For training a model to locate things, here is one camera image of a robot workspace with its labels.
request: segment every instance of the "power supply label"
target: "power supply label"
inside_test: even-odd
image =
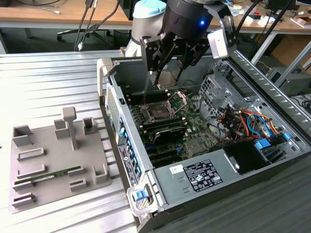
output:
[[[196,192],[200,192],[223,182],[209,159],[186,166],[184,167],[184,171]]]
[[[124,167],[125,167],[125,171],[128,177],[128,180],[131,183],[131,186],[135,186],[138,184],[137,178],[135,176],[134,173],[134,169],[130,160],[130,157],[128,156],[127,152],[126,152],[126,148],[125,146],[118,146],[119,149],[119,153],[121,155]]]

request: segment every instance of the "motherboard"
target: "motherboard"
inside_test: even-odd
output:
[[[154,167],[202,155],[219,139],[183,91],[165,93],[166,100],[130,105],[140,137]]]

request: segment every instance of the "wooden table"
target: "wooden table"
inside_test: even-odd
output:
[[[62,0],[56,3],[59,7],[57,8],[61,14],[55,14],[48,12],[33,6],[22,5],[13,0],[10,7],[0,8],[0,28],[59,28],[59,29],[77,29],[82,14],[85,9],[85,0]],[[98,23],[108,14],[112,12],[116,4],[116,0],[99,0],[97,9],[95,11],[92,23]],[[241,3],[242,6],[250,6],[250,0],[246,0]],[[258,5],[258,11],[265,15],[267,10],[263,9],[262,6]],[[89,18],[91,10],[89,10],[86,19]],[[237,26],[242,16],[234,17],[235,25]],[[269,35],[265,43],[257,52],[254,57],[254,61],[262,56],[266,48],[270,45],[272,40],[277,34],[311,34],[311,30],[305,30],[293,22],[290,21],[290,17],[284,17],[283,22],[279,22],[275,27],[274,31]],[[213,19],[209,27],[209,31],[215,28],[219,28],[220,24],[217,19]],[[100,29],[119,29],[119,30],[130,30],[132,29],[132,21],[129,21],[125,16],[123,10],[119,7],[116,13],[103,24]],[[262,27],[258,24],[244,24],[241,30],[242,33],[261,33]],[[5,48],[1,49],[0,43],[0,54],[3,53]]]

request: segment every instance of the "power cord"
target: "power cord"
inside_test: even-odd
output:
[[[251,13],[251,11],[254,9],[254,7],[260,2],[261,0],[256,0],[249,8],[248,10],[246,11],[246,13],[244,14],[243,18],[241,19],[239,25],[238,25],[238,28],[237,28],[237,36],[239,35],[240,33],[240,30],[241,30],[241,27],[242,25],[244,24],[247,16],[249,15],[249,13]]]
[[[92,10],[91,16],[89,17],[89,20],[88,20],[88,23],[87,23],[87,26],[86,26],[86,30],[88,30],[88,28],[89,28],[89,26],[91,24],[91,21],[93,19],[93,15],[95,13],[96,7],[97,7],[97,0],[95,0],[95,2],[94,2],[93,10]],[[86,39],[86,34],[82,38],[81,49],[80,50],[82,50],[82,48],[83,48],[83,43],[84,43],[85,39]]]
[[[77,32],[77,37],[76,37],[76,40],[75,40],[75,42],[74,42],[74,50],[75,50],[75,51],[77,51],[76,48],[77,48],[77,44],[78,44],[78,38],[79,38],[80,30],[81,30],[83,21],[84,21],[84,19],[86,18],[86,14],[87,14],[88,9],[89,9],[89,8],[86,6],[86,8],[85,8],[85,10],[84,10],[84,13],[83,13],[83,16],[82,16],[82,18],[81,18],[81,20],[80,20],[80,24],[79,24],[79,28],[78,28],[78,32]]]
[[[101,22],[99,22],[99,23],[97,23],[97,24],[94,24],[94,25],[91,26],[89,29],[87,29],[87,30],[84,31],[84,33],[79,37],[78,42],[77,42],[77,45],[75,45],[75,50],[80,51],[80,50],[82,49],[82,47],[83,47],[82,39],[83,39],[84,35],[86,35],[86,34],[88,34],[88,33],[92,33],[92,32],[97,31],[97,30],[99,29],[99,27],[100,27],[103,23],[105,23],[110,17],[112,17],[112,16],[115,14],[115,12],[116,12],[117,9],[118,9],[119,3],[120,3],[120,0],[117,0],[117,4],[116,4],[116,6],[115,6],[115,9],[114,9],[106,18],[104,18]]]
[[[61,0],[56,0],[56,1],[52,1],[52,2],[48,2],[48,3],[43,3],[43,4],[29,4],[29,3],[25,3],[25,2],[22,2],[22,1],[19,1],[19,0],[15,0],[21,4],[24,4],[24,5],[27,5],[27,6],[46,6],[46,5],[50,5],[50,4],[53,4],[53,3],[57,3]]]
[[[271,27],[269,28],[269,30],[267,31],[265,37],[263,38],[262,42],[260,44],[258,44],[257,46],[255,46],[254,51],[250,54],[250,56],[248,57],[249,60],[253,59],[253,57],[255,56],[257,50],[262,46],[262,44],[265,42],[265,40],[267,39],[267,37],[270,35],[270,33],[272,32],[272,30],[274,29],[274,27],[276,26],[276,24],[280,21],[280,19],[282,19],[282,16],[284,15],[284,13],[287,11],[287,9],[290,7],[290,5],[292,4],[294,0],[289,0],[289,2],[287,3],[287,5],[282,9],[282,11],[280,12],[280,14],[277,16],[277,18],[275,19],[275,21],[273,22],[273,24],[271,25]]]
[[[258,40],[257,40],[256,43],[254,44],[253,48],[252,48],[251,51],[249,52],[249,55],[248,55],[249,57],[250,57],[251,54],[253,53],[253,51],[254,51],[254,49],[255,49],[257,43],[260,41],[260,39],[261,39],[261,37],[262,37],[264,31],[266,30],[266,28],[267,28],[267,26],[268,26],[268,24],[269,24],[271,15],[272,15],[272,11],[270,12],[270,15],[269,15],[268,21],[267,21],[267,23],[266,23],[266,26],[264,26],[264,29],[262,30],[262,33],[261,33],[260,37],[258,38]]]

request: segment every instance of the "office chair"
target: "office chair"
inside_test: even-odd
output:
[[[109,30],[97,30],[97,31],[106,31],[106,35],[107,36],[110,36],[110,31]],[[78,29],[73,29],[73,30],[67,30],[67,31],[64,31],[64,32],[60,32],[60,33],[57,33],[57,40],[59,42],[63,41],[62,40],[62,36],[63,35],[68,35],[68,34],[73,34],[73,33],[78,33]],[[105,40],[101,35],[99,35],[97,32],[92,32],[91,35],[93,35],[94,37],[100,39],[101,41],[103,41],[104,43],[107,43],[107,44],[110,44],[107,40]]]

